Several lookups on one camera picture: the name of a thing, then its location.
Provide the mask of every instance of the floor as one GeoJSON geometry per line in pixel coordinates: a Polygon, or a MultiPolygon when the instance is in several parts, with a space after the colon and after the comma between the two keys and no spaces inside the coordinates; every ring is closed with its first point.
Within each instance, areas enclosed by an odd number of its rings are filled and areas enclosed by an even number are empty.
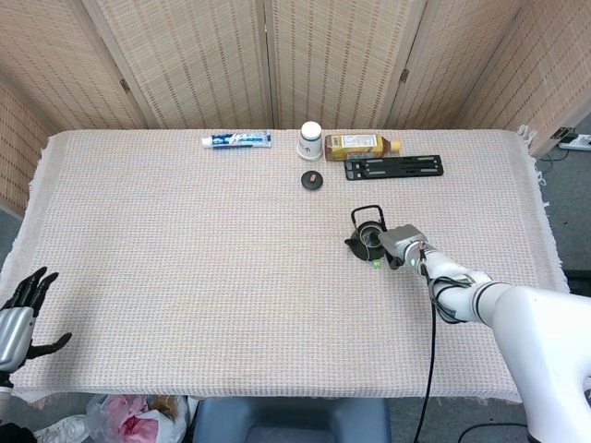
{"type": "MultiPolygon", "coordinates": [[[[591,134],[591,116],[579,127],[580,133],[591,134]]],[[[571,151],[564,160],[563,150],[550,153],[552,162],[538,162],[546,185],[541,187],[547,214],[557,241],[564,269],[591,269],[591,152],[571,151]]],[[[0,263],[4,262],[19,222],[0,210],[0,263]]],[[[584,279],[571,279],[574,293],[591,295],[591,285],[584,279]]],[[[65,416],[84,413],[91,394],[70,393],[46,402],[35,409],[20,399],[10,403],[8,418],[31,430],[41,429],[65,416]]],[[[412,441],[421,409],[421,399],[390,401],[392,441],[412,441]]],[[[470,425],[494,422],[525,423],[520,404],[478,399],[432,399],[427,409],[421,442],[454,442],[470,425]]],[[[475,430],[465,443],[526,442],[525,430],[518,427],[493,427],[475,430]]]]}

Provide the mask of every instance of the white tablecloth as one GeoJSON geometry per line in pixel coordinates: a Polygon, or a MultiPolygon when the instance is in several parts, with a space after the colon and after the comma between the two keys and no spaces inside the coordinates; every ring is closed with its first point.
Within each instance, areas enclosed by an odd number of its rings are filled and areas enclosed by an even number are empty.
{"type": "MultiPolygon", "coordinates": [[[[273,131],[270,150],[200,146],[220,132],[51,138],[0,294],[42,265],[59,271],[34,341],[74,335],[14,375],[20,395],[423,395],[427,289],[347,249],[349,213],[367,204],[467,267],[567,291],[514,133],[380,131],[403,155],[439,154],[444,176],[348,182],[340,162],[297,157],[298,131],[273,131]],[[308,169],[320,190],[301,186],[308,169]]],[[[486,327],[438,328],[433,395],[517,399],[486,327]]]]}

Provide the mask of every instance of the toothpaste tube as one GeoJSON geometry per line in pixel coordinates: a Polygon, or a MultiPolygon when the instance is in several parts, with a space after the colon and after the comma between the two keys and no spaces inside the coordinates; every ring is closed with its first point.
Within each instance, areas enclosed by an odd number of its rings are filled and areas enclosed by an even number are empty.
{"type": "Polygon", "coordinates": [[[271,131],[248,132],[246,134],[220,134],[201,140],[203,148],[270,148],[271,131]]]}

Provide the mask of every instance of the plastic bag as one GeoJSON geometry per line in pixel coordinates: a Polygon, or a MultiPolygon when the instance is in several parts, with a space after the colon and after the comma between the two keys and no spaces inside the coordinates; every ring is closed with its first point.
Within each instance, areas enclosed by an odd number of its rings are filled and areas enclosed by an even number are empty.
{"type": "Polygon", "coordinates": [[[96,443],[178,443],[193,419],[197,402],[175,396],[174,420],[148,410],[144,395],[96,395],[87,405],[86,426],[96,443]]]}

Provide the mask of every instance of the table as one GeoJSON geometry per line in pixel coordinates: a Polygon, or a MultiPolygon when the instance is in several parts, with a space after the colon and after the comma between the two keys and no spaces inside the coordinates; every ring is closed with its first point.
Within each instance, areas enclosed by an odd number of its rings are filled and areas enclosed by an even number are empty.
{"type": "MultiPolygon", "coordinates": [[[[367,204],[496,280],[568,291],[512,132],[379,131],[403,155],[439,154],[445,174],[356,182],[340,162],[298,158],[298,131],[272,131],[270,150],[200,146],[221,132],[50,139],[0,293],[41,265],[59,271],[34,341],[74,335],[14,375],[18,395],[423,395],[427,290],[347,249],[349,214],[367,204]],[[324,176],[318,191],[300,184],[309,169],[324,176]]],[[[518,400],[485,326],[439,323],[432,394],[518,400]]]]}

